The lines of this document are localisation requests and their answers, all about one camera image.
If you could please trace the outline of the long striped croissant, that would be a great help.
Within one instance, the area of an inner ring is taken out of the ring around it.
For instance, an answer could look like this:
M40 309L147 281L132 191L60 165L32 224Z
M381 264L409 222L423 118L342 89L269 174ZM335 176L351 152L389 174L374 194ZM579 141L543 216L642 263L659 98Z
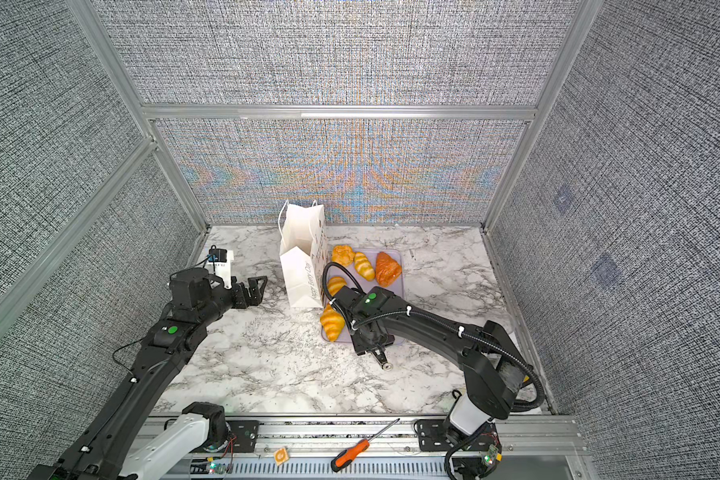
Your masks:
M335 342L345 328L345 319L330 304L327 304L319 317L320 324L329 342Z

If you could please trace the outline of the small round striped roll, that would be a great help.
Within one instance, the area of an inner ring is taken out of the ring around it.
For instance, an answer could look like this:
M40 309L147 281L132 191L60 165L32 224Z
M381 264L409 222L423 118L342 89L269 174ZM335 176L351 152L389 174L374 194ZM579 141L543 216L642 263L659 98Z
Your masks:
M347 281L345 278L340 276L331 277L327 282L327 292L331 297L335 297L346 285Z

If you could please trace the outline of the white printed paper bag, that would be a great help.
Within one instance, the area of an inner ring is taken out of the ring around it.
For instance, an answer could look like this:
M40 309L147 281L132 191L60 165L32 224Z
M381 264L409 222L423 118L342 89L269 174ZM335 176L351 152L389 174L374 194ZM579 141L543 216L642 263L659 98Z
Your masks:
M294 309L323 306L321 275L328 261L324 206L303 207L286 200L278 215L279 258L288 301Z

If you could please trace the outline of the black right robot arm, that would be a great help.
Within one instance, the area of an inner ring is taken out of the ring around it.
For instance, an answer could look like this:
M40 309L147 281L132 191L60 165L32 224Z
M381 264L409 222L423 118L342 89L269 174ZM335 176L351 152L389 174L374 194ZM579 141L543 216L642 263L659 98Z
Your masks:
M385 366L386 349L401 337L462 371L466 392L447 415L447 428L467 436L486 423L532 411L546 401L541 378L500 324L460 323L419 308L383 287L364 290L349 270L336 262L324 267L324 287L332 269L341 270L351 283L329 293L327 299L345 320L356 355L370 354Z

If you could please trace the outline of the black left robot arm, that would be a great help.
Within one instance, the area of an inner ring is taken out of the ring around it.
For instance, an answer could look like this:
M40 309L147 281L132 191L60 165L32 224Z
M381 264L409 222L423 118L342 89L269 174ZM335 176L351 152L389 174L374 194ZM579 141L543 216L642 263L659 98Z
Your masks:
M52 465L37 465L32 479L159 479L184 455L218 447L229 438L222 406L195 402L147 447L130 451L142 425L171 381L207 338L208 327L231 309L261 304L268 279L226 285L202 267L173 273L171 299L138 340L127 377L84 433Z

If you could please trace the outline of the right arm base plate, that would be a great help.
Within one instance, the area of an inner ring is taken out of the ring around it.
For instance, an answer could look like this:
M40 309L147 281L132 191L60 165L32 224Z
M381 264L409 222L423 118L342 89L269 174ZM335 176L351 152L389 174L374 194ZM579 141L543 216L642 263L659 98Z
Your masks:
M493 418L489 418L486 424L487 427L468 444L462 446L461 450L491 454L502 452L503 447ZM468 438L467 434L440 417L415 421L414 433L419 449L423 452L446 452Z

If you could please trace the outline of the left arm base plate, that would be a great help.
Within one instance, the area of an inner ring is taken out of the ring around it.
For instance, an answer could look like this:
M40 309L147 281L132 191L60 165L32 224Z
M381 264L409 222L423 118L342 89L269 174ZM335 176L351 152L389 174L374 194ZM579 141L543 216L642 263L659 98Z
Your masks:
M227 433L221 442L200 446L193 450L196 454L220 456L222 453L253 453L259 437L258 420L232 419L227 421Z

